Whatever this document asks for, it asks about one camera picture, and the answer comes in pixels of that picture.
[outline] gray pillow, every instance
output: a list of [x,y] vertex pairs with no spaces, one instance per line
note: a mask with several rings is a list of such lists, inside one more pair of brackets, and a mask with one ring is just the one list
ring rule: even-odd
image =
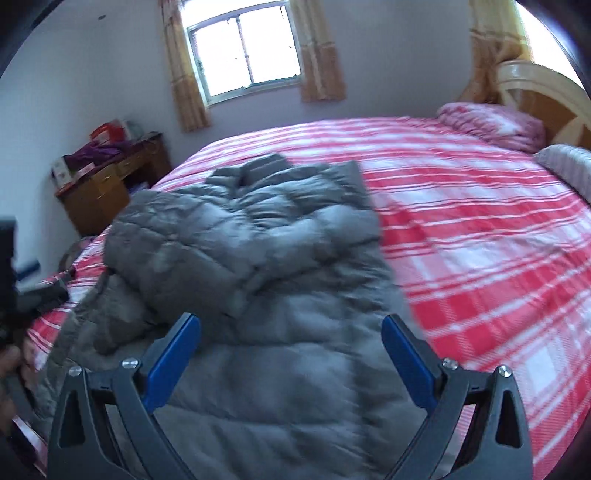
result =
[[534,159],[591,203],[591,152],[589,150],[571,145],[550,145],[534,154]]

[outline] purple cloth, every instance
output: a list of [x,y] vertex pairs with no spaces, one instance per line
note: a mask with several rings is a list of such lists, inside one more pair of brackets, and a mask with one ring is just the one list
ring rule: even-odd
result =
[[78,171],[89,163],[96,167],[111,158],[125,152],[132,146],[132,142],[115,142],[108,145],[99,145],[97,142],[87,143],[72,155],[64,155],[66,165],[70,170]]

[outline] pink pillow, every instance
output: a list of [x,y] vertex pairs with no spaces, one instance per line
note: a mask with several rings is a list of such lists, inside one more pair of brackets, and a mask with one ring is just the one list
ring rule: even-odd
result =
[[536,153],[545,147],[541,120],[502,105],[454,102],[437,111],[437,119],[461,133],[502,148]]

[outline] curtain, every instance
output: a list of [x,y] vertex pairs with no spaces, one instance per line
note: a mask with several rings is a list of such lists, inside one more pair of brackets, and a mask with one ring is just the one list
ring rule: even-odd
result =
[[181,2],[158,1],[162,11],[173,98],[181,127],[185,132],[209,127],[209,114],[199,91],[189,55],[189,45],[181,19]]
[[301,48],[302,100],[344,100],[339,56],[320,0],[290,0],[290,6]]
[[464,102],[495,103],[496,67],[507,60],[531,60],[515,0],[469,0],[472,10],[473,70]]

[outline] bedsheet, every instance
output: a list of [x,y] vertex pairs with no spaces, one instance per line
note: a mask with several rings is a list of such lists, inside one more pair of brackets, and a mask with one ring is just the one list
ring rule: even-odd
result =
[[[426,338],[466,368],[512,367],[534,476],[543,478],[591,400],[589,205],[530,155],[415,118],[321,121],[220,140],[155,188],[174,190],[275,152],[296,164],[359,163],[381,218],[383,252]],[[38,367],[103,271],[104,238],[76,261],[71,301],[31,329]],[[460,430],[468,424],[463,416]]]

